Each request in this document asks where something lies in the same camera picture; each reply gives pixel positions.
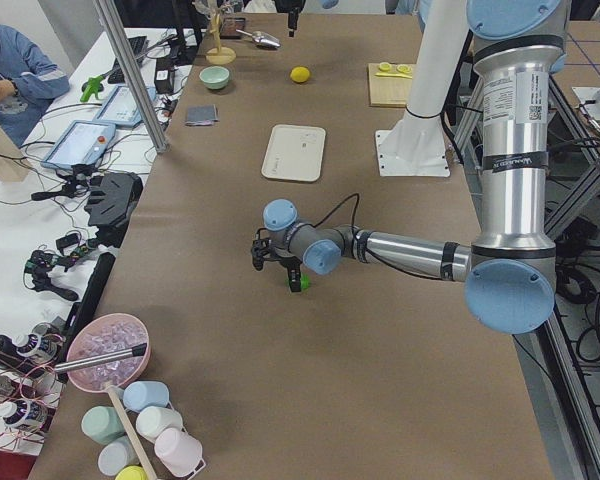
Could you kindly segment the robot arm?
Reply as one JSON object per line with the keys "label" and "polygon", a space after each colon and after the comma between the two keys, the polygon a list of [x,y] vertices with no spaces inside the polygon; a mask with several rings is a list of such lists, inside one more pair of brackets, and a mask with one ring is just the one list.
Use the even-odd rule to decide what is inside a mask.
{"label": "robot arm", "polygon": [[436,242],[303,220],[277,199],[263,211],[252,263],[281,264],[292,290],[301,271],[325,275],[342,258],[376,261],[410,276],[456,281],[471,314],[506,334],[535,330],[554,308],[556,247],[545,232],[549,165],[549,80],[565,55],[567,1],[435,1],[425,19],[403,117],[379,133],[384,176],[447,174],[444,102],[467,40],[482,99],[479,235],[469,244]]}
{"label": "robot arm", "polygon": [[[320,0],[319,1],[323,9],[331,9],[335,7],[338,0]],[[288,35],[290,38],[295,36],[298,29],[298,21],[300,14],[305,7],[305,0],[275,0],[274,5],[278,13],[284,13],[287,15],[287,28]]]}

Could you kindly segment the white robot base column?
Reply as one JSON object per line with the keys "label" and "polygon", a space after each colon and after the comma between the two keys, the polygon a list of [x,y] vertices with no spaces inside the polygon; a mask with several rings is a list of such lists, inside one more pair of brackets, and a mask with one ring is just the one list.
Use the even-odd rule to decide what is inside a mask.
{"label": "white robot base column", "polygon": [[385,153],[440,156],[445,147],[446,99],[469,35],[465,1],[387,1],[396,15],[421,23],[422,42],[403,118],[382,143]]}

